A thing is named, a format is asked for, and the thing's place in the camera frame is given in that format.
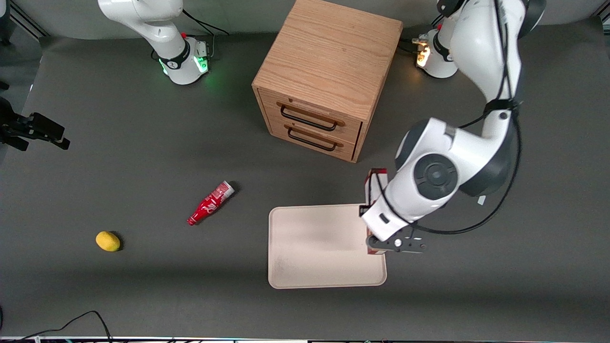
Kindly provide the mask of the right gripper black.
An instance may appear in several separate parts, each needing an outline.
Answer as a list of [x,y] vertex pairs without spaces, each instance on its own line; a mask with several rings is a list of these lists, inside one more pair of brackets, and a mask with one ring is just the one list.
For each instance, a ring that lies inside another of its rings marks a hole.
[[0,125],[4,137],[31,138],[30,131],[47,137],[47,141],[62,150],[68,150],[70,140],[64,137],[65,128],[40,113],[23,116],[16,113],[10,102],[0,98]]

